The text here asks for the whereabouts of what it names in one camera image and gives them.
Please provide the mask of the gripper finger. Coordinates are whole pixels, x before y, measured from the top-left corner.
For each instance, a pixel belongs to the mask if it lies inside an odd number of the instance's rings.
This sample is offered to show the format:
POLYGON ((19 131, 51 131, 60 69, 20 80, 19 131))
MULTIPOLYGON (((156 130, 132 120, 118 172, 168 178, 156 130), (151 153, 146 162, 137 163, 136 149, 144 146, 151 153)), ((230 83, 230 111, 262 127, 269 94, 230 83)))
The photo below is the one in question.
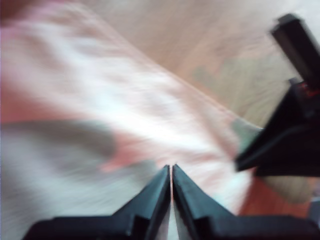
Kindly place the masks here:
POLYGON ((170 167, 165 165, 112 215, 68 216, 33 224, 25 240, 157 240, 168 231, 170 167))
POLYGON ((320 91, 292 78, 264 129, 235 159, 256 176, 320 175, 320 91))
POLYGON ((207 195, 177 164, 172 190, 181 240, 318 240, 320 228, 290 215, 238 216, 207 195))

